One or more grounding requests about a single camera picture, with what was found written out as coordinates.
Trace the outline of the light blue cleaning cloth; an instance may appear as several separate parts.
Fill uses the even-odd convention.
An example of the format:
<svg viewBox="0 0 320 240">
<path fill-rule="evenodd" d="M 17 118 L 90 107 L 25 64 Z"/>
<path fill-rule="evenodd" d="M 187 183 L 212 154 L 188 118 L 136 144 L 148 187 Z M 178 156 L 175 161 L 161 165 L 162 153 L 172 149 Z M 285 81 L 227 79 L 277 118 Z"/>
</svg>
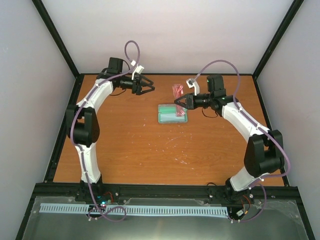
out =
<svg viewBox="0 0 320 240">
<path fill-rule="evenodd" d="M 158 116 L 158 122 L 161 124 L 166 123 L 185 123 L 188 121 L 187 116 L 184 117 L 178 117 L 175 113 L 165 113 L 165 114 L 159 114 Z"/>
</svg>

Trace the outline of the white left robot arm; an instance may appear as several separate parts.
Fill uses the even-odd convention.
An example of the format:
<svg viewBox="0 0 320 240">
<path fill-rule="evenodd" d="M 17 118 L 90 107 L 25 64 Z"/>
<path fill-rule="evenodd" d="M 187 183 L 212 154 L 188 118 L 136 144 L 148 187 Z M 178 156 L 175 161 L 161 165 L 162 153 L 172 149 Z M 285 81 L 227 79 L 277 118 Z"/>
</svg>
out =
<svg viewBox="0 0 320 240">
<path fill-rule="evenodd" d="M 70 104 L 65 111 L 67 136 L 74 145 L 81 167 L 81 181 L 90 185 L 86 195 L 92 201 L 103 198 L 104 188 L 102 174 L 98 167 L 96 143 L 100 136 L 100 126 L 97 113 L 115 89 L 131 90 L 137 96 L 155 90 L 154 82 L 142 75 L 145 69 L 135 60 L 129 72 L 122 72 L 124 60 L 111 57 L 108 67 L 104 68 L 97 76 L 93 87 L 85 97 L 76 104 Z"/>
</svg>

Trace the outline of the grey glasses case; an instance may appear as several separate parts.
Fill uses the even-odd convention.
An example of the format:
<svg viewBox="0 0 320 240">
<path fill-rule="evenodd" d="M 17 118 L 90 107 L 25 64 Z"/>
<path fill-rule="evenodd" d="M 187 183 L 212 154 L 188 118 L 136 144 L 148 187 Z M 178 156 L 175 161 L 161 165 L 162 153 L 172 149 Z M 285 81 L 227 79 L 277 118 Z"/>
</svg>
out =
<svg viewBox="0 0 320 240">
<path fill-rule="evenodd" d="M 157 119 L 159 124 L 187 123 L 187 109 L 176 104 L 159 104 Z"/>
</svg>

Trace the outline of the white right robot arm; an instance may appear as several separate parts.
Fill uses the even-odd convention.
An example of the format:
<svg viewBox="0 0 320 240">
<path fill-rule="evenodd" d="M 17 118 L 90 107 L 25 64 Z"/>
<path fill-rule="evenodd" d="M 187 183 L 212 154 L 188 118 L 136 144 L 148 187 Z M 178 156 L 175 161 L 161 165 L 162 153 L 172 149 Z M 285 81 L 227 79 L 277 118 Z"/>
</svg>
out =
<svg viewBox="0 0 320 240">
<path fill-rule="evenodd" d="M 283 136 L 278 130 L 260 124 L 234 95 L 227 95 L 221 75 L 210 75 L 206 82 L 207 93 L 201 94 L 197 81 L 188 79 L 186 84 L 194 92 L 176 98 L 174 103 L 187 110 L 211 108 L 231 123 L 246 141 L 244 166 L 227 179 L 224 186 L 225 199 L 234 202 L 255 183 L 284 167 Z"/>
</svg>

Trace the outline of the red transparent sunglasses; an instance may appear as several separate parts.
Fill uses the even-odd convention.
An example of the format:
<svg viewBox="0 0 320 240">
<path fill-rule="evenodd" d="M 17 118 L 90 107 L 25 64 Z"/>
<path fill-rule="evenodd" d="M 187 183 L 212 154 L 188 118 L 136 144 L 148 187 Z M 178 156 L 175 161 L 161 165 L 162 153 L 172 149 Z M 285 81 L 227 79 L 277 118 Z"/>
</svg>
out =
<svg viewBox="0 0 320 240">
<path fill-rule="evenodd" d="M 173 92 L 173 96 L 174 96 L 175 100 L 182 97 L 184 94 L 183 85 L 182 84 L 174 84 L 172 87 L 172 92 Z M 184 117 L 185 116 L 184 108 L 176 104 L 175 105 L 175 115 L 177 117 Z"/>
</svg>

